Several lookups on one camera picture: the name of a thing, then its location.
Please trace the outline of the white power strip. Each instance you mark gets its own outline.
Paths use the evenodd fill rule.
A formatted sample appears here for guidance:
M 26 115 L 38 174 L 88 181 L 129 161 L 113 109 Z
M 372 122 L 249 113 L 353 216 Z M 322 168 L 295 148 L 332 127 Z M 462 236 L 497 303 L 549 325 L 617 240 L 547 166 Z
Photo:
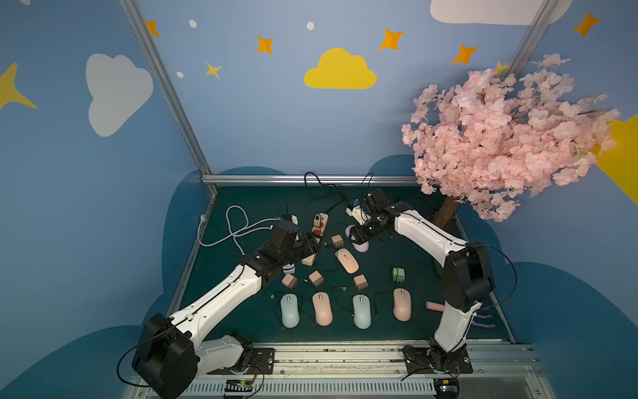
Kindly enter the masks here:
M 285 214 L 285 215 L 282 216 L 282 218 L 284 220 L 286 220 L 286 221 L 291 221 L 294 224 L 298 224 L 298 218 L 294 214 Z M 284 274 L 294 274 L 295 270 L 296 270 L 296 268 L 295 268 L 295 264 L 294 263 L 285 264 L 282 267 L 282 271 L 283 271 Z

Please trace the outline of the pink USB charger plug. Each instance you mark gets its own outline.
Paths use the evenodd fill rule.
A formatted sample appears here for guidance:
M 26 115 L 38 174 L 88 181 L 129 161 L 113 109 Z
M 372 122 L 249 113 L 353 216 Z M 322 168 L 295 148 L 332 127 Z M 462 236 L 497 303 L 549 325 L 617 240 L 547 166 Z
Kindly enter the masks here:
M 355 284 L 358 291 L 364 291 L 369 287 L 369 282 L 364 274 L 355 276 L 353 278 L 353 283 Z

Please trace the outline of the beige wooden power strip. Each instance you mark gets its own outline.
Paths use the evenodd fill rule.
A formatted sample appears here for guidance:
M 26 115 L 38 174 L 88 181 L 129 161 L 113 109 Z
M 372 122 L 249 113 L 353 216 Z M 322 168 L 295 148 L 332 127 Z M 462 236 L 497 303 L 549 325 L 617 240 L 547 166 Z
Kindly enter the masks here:
M 315 215 L 313 220 L 312 234 L 317 242 L 320 244 L 322 242 L 322 238 L 327 228 L 328 214 L 326 213 L 318 213 Z M 315 263 L 317 255 L 312 254 L 305 259 L 302 260 L 302 264 L 305 266 L 313 266 Z

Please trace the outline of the peach wireless mouse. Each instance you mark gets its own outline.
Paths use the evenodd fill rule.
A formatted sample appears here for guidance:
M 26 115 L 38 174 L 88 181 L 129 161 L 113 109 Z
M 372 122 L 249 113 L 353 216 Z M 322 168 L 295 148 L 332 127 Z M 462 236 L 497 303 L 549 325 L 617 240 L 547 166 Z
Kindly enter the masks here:
M 360 266 L 356 258 L 348 249 L 338 249 L 335 253 L 335 256 L 337 258 L 337 261 L 347 273 L 355 274 L 359 270 Z

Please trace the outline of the aluminium back frame bar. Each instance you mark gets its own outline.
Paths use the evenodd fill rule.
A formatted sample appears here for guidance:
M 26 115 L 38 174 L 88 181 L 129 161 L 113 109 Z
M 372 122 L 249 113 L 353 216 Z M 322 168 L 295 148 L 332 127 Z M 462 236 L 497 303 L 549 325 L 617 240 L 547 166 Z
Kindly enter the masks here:
M 384 176 L 369 173 L 365 176 L 321 176 L 313 173 L 293 176 L 275 175 L 203 175 L 204 184 L 209 185 L 246 185 L 246 186 L 304 186 L 368 184 L 377 186 L 413 186 L 417 184 L 415 176 Z

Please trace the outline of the light blue wireless mouse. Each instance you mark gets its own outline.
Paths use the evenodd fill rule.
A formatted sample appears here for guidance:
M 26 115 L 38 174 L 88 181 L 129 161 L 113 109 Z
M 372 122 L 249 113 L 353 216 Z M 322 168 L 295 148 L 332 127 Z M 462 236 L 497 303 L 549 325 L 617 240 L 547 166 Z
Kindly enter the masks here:
M 368 329 L 372 324 L 372 309 L 370 299 L 364 294 L 357 294 L 352 298 L 353 322 L 359 329 Z

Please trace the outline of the pink USB charger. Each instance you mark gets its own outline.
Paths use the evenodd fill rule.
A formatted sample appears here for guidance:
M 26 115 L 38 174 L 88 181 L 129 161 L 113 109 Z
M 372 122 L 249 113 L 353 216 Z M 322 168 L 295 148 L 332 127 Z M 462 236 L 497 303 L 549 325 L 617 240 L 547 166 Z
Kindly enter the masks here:
M 285 274 L 282 278 L 282 285 L 287 289 L 294 289 L 297 287 L 298 280 L 293 274 Z
M 320 287 L 324 284 L 325 278 L 319 271 L 314 271 L 308 276 L 308 281 L 314 287 Z

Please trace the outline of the green circuit board left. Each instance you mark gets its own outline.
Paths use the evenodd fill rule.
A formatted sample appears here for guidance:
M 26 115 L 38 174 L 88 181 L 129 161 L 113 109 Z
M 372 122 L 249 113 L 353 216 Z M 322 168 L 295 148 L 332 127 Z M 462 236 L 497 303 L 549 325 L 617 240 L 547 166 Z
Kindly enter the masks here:
M 254 384 L 247 383 L 244 380 L 226 380 L 222 396 L 223 398 L 246 398 L 252 395 L 255 389 Z

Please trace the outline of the pink wireless mouse front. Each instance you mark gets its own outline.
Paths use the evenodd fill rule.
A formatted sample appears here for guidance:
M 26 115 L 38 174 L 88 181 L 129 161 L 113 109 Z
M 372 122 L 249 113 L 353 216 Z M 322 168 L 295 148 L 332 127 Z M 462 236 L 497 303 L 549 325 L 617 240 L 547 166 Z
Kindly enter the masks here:
M 325 292 L 315 293 L 312 296 L 312 305 L 316 323 L 322 327 L 330 325 L 333 321 L 333 313 L 329 295 Z

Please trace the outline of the light green wireless mouse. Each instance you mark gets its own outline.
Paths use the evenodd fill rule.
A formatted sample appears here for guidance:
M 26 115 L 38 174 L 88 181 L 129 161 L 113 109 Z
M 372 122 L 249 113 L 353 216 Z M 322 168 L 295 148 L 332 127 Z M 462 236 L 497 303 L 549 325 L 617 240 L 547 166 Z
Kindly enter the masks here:
M 286 329 L 294 329 L 300 322 L 297 296 L 285 294 L 280 300 L 282 325 Z

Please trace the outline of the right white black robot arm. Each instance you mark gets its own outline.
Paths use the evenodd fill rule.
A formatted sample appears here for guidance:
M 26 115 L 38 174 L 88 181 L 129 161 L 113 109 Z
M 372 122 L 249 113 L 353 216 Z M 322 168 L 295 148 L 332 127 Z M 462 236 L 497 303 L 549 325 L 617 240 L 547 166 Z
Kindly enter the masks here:
M 458 352 L 466 344 L 475 314 L 495 289 L 488 249 L 445 232 L 404 201 L 390 203 L 381 189 L 369 193 L 364 203 L 368 210 L 356 199 L 347 205 L 347 214 L 357 221 L 347 232 L 348 239 L 363 245 L 392 231 L 417 244 L 438 263 L 445 308 L 432 345 L 442 355 Z

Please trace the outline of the purple wireless mouse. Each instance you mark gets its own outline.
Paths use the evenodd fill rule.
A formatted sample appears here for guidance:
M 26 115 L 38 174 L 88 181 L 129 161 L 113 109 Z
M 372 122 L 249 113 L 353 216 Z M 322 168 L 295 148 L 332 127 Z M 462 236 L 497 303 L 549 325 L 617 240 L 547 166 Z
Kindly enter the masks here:
M 359 253 L 365 253 L 368 251 L 370 244 L 366 242 L 362 242 L 362 237 L 354 224 L 349 224 L 345 228 L 345 233 L 347 235 L 347 239 L 352 243 L 353 248 Z

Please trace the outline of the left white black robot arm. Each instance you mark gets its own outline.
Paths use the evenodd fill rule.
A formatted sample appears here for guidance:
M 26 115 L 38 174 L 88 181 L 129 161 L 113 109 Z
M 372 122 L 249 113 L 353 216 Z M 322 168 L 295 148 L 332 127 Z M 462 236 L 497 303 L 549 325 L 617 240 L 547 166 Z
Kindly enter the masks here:
M 232 335 L 219 339 L 211 355 L 199 356 L 197 349 L 219 322 L 277 277 L 283 266 L 316 254 L 320 242 L 314 233 L 274 232 L 207 294 L 169 317 L 152 316 L 131 349 L 133 370 L 159 397 L 176 398 L 199 375 L 237 365 L 246 349 Z

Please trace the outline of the green USB charger plug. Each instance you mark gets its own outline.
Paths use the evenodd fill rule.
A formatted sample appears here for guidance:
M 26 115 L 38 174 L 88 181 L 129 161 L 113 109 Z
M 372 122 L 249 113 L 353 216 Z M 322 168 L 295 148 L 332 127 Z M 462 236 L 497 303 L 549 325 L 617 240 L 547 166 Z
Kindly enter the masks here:
M 392 280 L 396 284 L 403 284 L 403 282 L 405 282 L 405 270 L 403 268 L 393 267 L 391 275 Z

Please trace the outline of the pink wireless mouse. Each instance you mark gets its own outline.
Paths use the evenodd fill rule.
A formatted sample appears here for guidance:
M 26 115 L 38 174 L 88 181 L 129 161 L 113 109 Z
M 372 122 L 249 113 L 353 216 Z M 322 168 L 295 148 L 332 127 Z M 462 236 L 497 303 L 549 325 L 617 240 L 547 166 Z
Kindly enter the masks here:
M 325 292 L 315 293 L 312 296 L 312 305 L 316 323 L 322 327 L 330 325 L 333 321 L 333 313 L 329 295 Z
M 400 322 L 408 322 L 411 318 L 411 296 L 406 289 L 393 291 L 393 314 Z

